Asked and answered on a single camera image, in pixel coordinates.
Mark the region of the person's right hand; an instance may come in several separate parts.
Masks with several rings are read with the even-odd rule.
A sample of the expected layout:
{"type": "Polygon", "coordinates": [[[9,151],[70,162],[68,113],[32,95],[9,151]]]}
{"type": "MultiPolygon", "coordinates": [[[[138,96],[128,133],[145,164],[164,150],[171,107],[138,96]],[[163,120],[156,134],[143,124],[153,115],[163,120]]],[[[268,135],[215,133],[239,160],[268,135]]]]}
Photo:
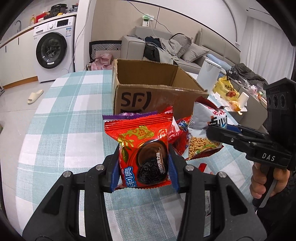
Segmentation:
{"type": "MultiPolygon", "coordinates": [[[[252,177],[250,184],[250,193],[253,198],[259,199],[266,192],[266,187],[264,184],[267,182],[267,177],[260,170],[261,164],[254,163],[252,166],[252,177]]],[[[273,172],[273,178],[277,180],[277,184],[274,190],[271,192],[270,196],[274,196],[280,193],[286,187],[288,180],[290,178],[290,171],[287,169],[275,168],[273,172]]]]}

